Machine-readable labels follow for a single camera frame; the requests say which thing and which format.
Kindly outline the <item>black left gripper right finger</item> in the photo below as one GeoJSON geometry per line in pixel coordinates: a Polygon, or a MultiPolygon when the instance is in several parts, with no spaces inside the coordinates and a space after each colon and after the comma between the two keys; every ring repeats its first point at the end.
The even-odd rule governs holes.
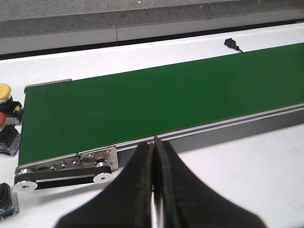
{"type": "Polygon", "coordinates": [[[220,196],[179,158],[168,141],[154,139],[154,195],[162,228],[264,228],[256,214],[220,196]]]}

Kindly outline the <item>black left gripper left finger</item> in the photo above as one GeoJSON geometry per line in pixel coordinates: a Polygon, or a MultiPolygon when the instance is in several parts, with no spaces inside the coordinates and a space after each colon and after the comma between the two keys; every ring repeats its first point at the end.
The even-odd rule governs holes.
{"type": "Polygon", "coordinates": [[[153,145],[140,143],[120,174],[57,228],[150,228],[153,145]]]}

